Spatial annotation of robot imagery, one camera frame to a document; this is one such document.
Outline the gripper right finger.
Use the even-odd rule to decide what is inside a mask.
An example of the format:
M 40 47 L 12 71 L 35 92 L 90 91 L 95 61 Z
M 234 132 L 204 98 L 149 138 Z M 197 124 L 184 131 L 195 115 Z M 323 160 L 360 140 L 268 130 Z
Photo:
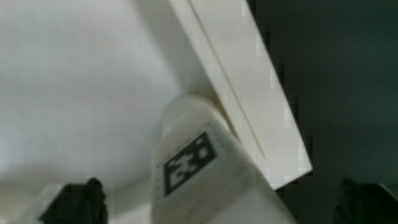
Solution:
M 398 183 L 342 179 L 334 224 L 398 224 Z

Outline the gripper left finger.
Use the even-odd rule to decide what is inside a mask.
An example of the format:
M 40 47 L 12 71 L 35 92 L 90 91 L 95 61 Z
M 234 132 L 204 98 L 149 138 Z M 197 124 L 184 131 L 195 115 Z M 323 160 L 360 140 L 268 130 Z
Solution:
M 24 210 L 16 224 L 108 224 L 103 184 L 95 178 L 85 183 L 51 187 Z

